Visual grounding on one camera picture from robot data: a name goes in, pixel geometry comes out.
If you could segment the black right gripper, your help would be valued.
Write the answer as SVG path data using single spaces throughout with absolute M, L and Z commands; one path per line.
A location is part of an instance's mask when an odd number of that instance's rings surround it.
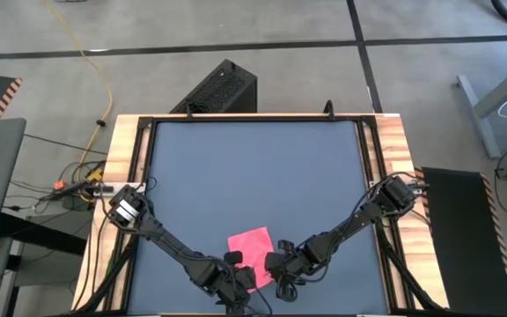
M 296 286 L 307 284 L 302 275 L 309 275 L 313 267 L 313 254 L 308 250 L 295 253 L 295 244 L 288 240 L 279 240 L 278 249 L 283 253 L 267 253 L 265 270 L 277 282 L 276 297 L 285 302 L 296 300 Z

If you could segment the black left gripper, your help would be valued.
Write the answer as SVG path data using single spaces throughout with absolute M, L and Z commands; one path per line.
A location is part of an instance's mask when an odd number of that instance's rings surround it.
M 217 305 L 223 306 L 226 314 L 244 314 L 250 301 L 249 291 L 256 287 L 254 269 L 233 267 L 243 262 L 241 251 L 225 253 L 224 261 L 208 261 L 200 287 L 211 297 L 218 297 Z

